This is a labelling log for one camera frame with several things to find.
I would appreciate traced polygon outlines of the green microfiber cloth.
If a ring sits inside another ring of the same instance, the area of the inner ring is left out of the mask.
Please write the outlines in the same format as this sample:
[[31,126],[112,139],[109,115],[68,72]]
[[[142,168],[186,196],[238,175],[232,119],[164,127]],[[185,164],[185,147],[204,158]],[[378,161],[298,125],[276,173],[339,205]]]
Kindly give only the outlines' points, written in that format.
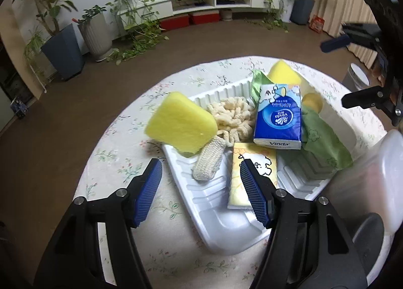
[[[253,71],[251,98],[256,108],[260,98],[260,87],[272,83],[262,71]],[[343,145],[332,127],[319,114],[303,106],[301,89],[300,97],[302,113],[301,149],[312,153],[314,157],[325,162],[332,169],[341,170],[352,166],[353,160],[350,151]]]

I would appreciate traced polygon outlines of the translucent plastic storage container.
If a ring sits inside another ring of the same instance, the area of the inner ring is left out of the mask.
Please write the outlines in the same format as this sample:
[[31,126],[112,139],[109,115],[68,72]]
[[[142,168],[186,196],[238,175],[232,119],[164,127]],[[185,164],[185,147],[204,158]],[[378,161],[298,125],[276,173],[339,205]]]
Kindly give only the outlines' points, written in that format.
[[322,191],[340,217],[376,213],[388,235],[402,224],[402,134],[390,130],[350,168],[338,171]]

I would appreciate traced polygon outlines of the blue Vinda tissue pack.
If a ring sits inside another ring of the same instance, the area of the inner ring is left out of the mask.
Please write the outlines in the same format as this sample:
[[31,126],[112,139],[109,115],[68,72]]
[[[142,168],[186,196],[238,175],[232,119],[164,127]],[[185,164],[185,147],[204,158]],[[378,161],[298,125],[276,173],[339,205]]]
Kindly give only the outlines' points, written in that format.
[[299,85],[272,83],[260,87],[253,142],[276,150],[301,149]]

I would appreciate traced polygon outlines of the grey cylindrical trash can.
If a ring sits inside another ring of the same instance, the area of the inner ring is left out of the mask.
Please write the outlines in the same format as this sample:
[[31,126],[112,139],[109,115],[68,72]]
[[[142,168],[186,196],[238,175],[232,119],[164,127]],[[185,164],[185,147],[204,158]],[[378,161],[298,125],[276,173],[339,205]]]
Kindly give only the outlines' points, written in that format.
[[351,63],[342,80],[342,85],[350,91],[356,92],[368,88],[370,86],[370,81],[358,65]]

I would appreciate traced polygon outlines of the red storage box right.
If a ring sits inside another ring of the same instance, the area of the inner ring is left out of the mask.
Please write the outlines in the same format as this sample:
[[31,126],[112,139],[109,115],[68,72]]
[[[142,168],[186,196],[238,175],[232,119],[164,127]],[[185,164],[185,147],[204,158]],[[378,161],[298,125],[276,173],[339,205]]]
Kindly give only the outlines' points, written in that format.
[[218,10],[206,10],[200,12],[192,12],[190,14],[191,23],[193,25],[201,25],[205,23],[216,23],[220,21]]

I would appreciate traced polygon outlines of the cream chenille mop pad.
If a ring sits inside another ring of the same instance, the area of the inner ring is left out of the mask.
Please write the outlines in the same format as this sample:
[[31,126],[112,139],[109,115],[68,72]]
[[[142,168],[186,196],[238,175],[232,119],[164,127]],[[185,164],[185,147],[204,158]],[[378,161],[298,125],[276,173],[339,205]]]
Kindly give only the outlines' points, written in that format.
[[217,136],[226,145],[232,147],[235,143],[249,141],[252,137],[256,110],[246,98],[236,96],[210,103],[207,110],[217,123]]

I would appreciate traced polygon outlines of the small blue box on floor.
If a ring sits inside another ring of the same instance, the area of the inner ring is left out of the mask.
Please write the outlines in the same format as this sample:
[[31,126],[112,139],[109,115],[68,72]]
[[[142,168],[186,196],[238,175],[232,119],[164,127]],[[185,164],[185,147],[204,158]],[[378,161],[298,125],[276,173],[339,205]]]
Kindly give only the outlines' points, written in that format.
[[10,104],[10,108],[18,119],[23,119],[27,114],[27,106],[25,103],[20,100],[20,98],[16,97],[12,100]]

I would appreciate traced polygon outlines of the trailing green vine plant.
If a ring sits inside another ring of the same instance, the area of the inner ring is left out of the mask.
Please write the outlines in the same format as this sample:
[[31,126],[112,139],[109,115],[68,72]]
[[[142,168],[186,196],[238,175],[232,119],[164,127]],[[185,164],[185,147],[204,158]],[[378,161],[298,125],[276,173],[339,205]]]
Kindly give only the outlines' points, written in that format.
[[159,12],[153,8],[152,2],[154,0],[114,0],[107,3],[110,13],[122,24],[123,38],[129,41],[125,49],[113,49],[107,57],[108,62],[120,65],[169,39],[160,26]]

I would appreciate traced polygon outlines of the plant in white ribbed pot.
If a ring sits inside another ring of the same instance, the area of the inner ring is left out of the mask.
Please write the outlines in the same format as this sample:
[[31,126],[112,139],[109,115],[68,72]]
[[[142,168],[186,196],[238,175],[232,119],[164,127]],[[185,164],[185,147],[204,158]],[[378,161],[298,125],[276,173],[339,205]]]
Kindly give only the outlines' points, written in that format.
[[95,5],[85,9],[80,19],[72,19],[78,25],[84,42],[96,62],[106,60],[113,52],[112,36],[103,15],[105,11],[106,7]]

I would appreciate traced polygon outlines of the red paper bag on floor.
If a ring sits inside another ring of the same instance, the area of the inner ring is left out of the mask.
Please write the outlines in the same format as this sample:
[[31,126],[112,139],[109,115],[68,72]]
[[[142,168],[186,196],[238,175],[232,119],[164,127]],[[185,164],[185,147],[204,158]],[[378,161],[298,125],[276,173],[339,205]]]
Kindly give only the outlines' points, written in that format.
[[312,16],[312,19],[309,23],[309,29],[313,30],[314,32],[320,34],[323,31],[325,20],[318,15]]

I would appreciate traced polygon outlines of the small round yellow sponge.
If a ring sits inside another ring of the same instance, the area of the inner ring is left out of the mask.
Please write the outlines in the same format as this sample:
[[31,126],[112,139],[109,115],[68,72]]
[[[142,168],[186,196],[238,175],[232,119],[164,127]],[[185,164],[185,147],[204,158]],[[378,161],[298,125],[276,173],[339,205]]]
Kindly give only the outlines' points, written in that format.
[[302,99],[302,104],[304,107],[312,109],[314,112],[319,114],[323,108],[323,101],[319,94],[308,93]]

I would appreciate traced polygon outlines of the red storage box left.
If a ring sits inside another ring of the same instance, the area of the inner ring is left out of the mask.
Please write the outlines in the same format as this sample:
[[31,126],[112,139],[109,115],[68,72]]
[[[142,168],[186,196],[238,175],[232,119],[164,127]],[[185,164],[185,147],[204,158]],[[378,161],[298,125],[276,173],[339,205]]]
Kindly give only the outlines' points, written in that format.
[[190,26],[189,15],[181,14],[160,20],[160,28],[165,31],[172,31]]

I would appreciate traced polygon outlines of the white TV console shelf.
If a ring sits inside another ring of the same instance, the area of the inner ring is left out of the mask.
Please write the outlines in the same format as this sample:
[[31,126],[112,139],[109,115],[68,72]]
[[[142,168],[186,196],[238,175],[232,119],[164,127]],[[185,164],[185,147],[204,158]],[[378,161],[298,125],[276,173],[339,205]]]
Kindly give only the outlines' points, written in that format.
[[265,0],[154,0],[153,8],[159,12],[158,19],[206,10],[232,9],[244,12],[265,12]]

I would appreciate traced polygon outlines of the large yellow sponge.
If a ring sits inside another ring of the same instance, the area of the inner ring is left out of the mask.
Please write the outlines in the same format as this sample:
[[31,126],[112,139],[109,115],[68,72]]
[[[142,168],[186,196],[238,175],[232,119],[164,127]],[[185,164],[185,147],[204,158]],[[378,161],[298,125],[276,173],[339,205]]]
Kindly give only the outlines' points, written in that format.
[[179,92],[170,93],[146,125],[145,134],[153,140],[195,154],[218,131],[211,113]]

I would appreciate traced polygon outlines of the cream knitted scrubber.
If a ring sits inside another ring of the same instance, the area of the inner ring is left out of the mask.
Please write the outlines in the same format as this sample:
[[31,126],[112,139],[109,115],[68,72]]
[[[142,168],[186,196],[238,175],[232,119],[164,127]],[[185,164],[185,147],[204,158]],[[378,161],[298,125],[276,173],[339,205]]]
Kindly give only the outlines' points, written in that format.
[[209,181],[215,177],[226,148],[224,139],[214,136],[201,150],[193,168],[193,178],[196,181]]

